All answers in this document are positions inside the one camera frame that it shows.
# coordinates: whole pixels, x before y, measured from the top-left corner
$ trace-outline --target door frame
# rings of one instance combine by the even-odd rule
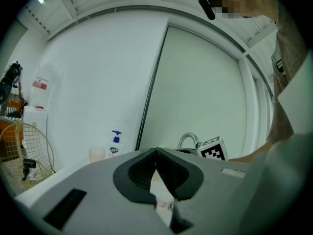
[[[197,18],[189,16],[188,14],[168,11],[155,12],[165,14],[168,17],[168,27],[179,28],[201,37],[226,52],[230,57],[238,62],[246,95],[246,135],[242,149],[242,156],[251,154],[258,147],[262,146],[266,142],[265,137],[267,136],[270,127],[272,107],[269,105],[271,103],[269,97],[272,98],[273,95],[261,69],[249,55],[244,55],[245,51],[238,43],[227,36],[223,31],[213,27],[209,23],[200,19],[197,20]],[[151,93],[165,38],[166,36],[163,39],[163,44],[160,48],[156,66],[150,81],[149,92],[146,98],[144,112],[137,136],[135,146],[136,150],[139,150],[140,148],[145,119],[149,108]]]

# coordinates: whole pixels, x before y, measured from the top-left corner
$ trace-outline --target black slot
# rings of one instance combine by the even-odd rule
[[[162,148],[156,153],[156,169],[172,196],[177,200],[192,198],[204,180],[200,168]]]
[[[73,189],[64,199],[44,218],[45,222],[61,230],[71,217],[79,203],[83,200],[87,192]]]
[[[193,227],[193,224],[187,219],[181,218],[181,216],[179,215],[179,211],[174,206],[173,216],[172,216],[171,223],[170,223],[170,229],[174,233],[178,234],[191,227]]]
[[[150,193],[150,185],[156,171],[155,148],[121,164],[113,173],[116,189],[134,203],[157,206],[156,197]]]

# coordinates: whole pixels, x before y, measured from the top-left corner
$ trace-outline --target ceiling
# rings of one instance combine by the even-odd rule
[[[35,27],[47,40],[59,34],[69,25],[91,14],[131,5],[165,7],[191,14],[208,21],[235,40],[257,64],[272,89],[271,55],[275,48],[276,26],[265,17],[253,19],[225,19],[217,15],[210,21],[198,0],[29,0],[17,16],[26,28]]]

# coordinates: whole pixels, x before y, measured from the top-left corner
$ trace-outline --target faucet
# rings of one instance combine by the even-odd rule
[[[195,143],[195,150],[197,150],[202,144],[202,142],[199,141],[198,137],[195,134],[188,132],[182,135],[182,137],[180,138],[177,149],[181,149],[182,143],[185,141],[186,138],[192,138]]]

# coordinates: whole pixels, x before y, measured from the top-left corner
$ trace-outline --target label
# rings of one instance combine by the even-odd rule
[[[34,81],[33,82],[33,86],[37,87],[39,89],[43,89],[43,90],[47,89],[47,84],[41,83],[40,80],[39,80],[39,82],[38,81]]]
[[[112,154],[115,154],[115,153],[118,152],[118,149],[117,149],[116,147],[111,146],[111,147],[109,148],[109,151],[110,151]]]

